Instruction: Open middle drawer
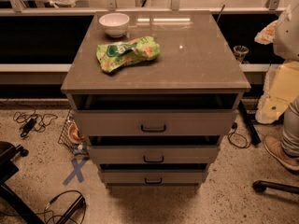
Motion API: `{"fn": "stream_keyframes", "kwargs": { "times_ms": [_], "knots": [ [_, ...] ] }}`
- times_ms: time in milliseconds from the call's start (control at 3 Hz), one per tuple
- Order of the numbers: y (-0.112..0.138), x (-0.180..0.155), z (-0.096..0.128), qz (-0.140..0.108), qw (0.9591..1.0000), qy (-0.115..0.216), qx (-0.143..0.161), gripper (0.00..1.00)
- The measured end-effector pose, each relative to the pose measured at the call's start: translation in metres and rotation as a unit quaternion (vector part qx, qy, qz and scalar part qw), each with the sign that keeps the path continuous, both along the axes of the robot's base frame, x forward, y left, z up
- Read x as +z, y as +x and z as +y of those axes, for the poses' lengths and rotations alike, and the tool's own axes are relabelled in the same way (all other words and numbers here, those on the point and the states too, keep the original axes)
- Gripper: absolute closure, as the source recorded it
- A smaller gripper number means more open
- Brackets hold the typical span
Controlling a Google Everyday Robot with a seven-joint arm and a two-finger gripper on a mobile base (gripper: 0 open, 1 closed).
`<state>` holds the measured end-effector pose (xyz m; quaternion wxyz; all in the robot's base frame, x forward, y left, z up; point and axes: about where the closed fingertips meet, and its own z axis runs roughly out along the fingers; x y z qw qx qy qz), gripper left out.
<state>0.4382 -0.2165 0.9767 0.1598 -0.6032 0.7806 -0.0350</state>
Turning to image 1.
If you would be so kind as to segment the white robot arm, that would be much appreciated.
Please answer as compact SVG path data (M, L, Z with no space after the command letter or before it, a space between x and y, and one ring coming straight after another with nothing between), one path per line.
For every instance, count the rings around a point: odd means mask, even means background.
M299 0L292 0L280 14L273 45L277 56L299 60Z

